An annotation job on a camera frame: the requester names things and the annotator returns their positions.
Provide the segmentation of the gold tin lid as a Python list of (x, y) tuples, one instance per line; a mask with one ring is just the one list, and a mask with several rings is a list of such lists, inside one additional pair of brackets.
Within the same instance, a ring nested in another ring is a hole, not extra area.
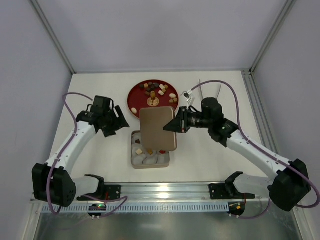
[(163, 130), (175, 117), (170, 106), (148, 107), (139, 111), (141, 142), (145, 149), (173, 152), (177, 149), (177, 134)]

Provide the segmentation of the metal tongs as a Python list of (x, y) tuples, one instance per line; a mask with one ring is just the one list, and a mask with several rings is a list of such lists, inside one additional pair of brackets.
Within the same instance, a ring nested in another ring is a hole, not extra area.
[[(200, 99), (203, 100), (203, 99), (205, 98), (203, 86), (199, 86), (198, 89), (199, 89)], [(222, 89), (222, 84), (220, 83), (220, 84), (218, 85), (218, 87), (217, 87), (217, 89), (216, 89), (216, 93), (215, 93), (215, 95), (214, 95), (214, 97), (215, 97), (216, 99), (219, 98), (220, 93), (221, 93), (221, 89)]]

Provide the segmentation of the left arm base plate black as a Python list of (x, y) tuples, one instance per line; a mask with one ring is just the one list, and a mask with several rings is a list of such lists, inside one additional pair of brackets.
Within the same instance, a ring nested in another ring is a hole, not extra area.
[(103, 184), (94, 193), (87, 195), (98, 200), (117, 200), (121, 197), (122, 186), (119, 184)]

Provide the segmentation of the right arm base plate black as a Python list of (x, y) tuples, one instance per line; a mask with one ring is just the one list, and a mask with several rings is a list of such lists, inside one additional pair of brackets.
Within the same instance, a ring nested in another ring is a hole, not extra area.
[(211, 200), (244, 200), (255, 199), (252, 193), (239, 192), (233, 183), (211, 183), (208, 185)]

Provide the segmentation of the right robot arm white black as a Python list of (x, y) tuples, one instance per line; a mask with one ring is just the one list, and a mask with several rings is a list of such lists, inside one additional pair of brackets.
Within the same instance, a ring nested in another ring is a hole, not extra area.
[(190, 128), (207, 129), (212, 140), (254, 164), (266, 176), (250, 176), (236, 172), (225, 183), (239, 193), (250, 193), (270, 200), (281, 210), (289, 212), (311, 191), (306, 164), (279, 156), (268, 148), (244, 136), (240, 127), (224, 117), (216, 98), (201, 101), (201, 111), (180, 107), (177, 116), (163, 127), (174, 133), (187, 133)]

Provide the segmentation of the white square chocolate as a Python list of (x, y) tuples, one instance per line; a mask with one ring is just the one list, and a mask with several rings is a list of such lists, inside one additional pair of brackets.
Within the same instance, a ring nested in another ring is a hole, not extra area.
[(142, 153), (143, 153), (143, 151), (142, 151), (141, 149), (137, 149), (137, 150), (136, 150), (136, 154), (137, 154), (137, 155), (141, 155)]

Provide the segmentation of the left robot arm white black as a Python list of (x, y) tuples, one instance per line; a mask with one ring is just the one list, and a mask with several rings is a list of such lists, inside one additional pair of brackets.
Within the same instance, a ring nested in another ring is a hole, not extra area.
[(72, 178), (71, 173), (82, 151), (98, 132), (108, 138), (122, 128), (129, 128), (121, 108), (109, 97), (95, 96), (78, 115), (68, 104), (64, 106), (73, 120), (71, 133), (52, 157), (43, 164), (35, 164), (31, 171), (35, 199), (46, 202), (54, 215), (77, 199), (107, 201), (103, 177), (86, 174)]

